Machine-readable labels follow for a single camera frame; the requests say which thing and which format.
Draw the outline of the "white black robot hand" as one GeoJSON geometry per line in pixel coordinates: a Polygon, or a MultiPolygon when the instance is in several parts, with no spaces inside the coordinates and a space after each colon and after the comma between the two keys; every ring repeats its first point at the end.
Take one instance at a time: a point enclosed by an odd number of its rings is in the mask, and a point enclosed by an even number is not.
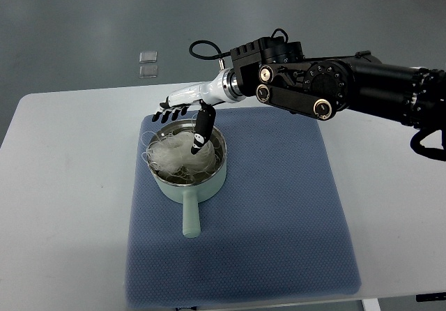
{"type": "Polygon", "coordinates": [[[164,102],[160,103],[160,109],[152,117],[152,121],[167,122],[171,114],[171,120],[176,121],[180,115],[185,116],[188,106],[200,104],[195,119],[194,140],[191,154],[197,154],[210,140],[215,123],[216,111],[213,105],[218,103],[240,102],[240,89],[238,88],[235,73],[219,73],[213,81],[200,82],[186,86],[169,94],[164,102]]]}

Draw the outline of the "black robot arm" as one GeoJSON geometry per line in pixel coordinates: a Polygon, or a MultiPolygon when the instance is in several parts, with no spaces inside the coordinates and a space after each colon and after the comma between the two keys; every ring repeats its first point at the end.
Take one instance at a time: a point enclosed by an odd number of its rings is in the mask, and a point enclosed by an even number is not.
{"type": "Polygon", "coordinates": [[[445,131],[444,70],[387,65],[368,51],[307,58],[300,43],[290,42],[282,29],[215,54],[218,61],[226,56],[230,68],[221,68],[210,82],[171,93],[153,115],[154,121],[176,120],[198,105],[193,153],[210,139],[216,105],[254,96],[265,105],[321,121],[344,109],[397,121],[416,130],[410,141],[414,152],[445,159],[444,147],[423,145],[429,135],[445,131]]]}

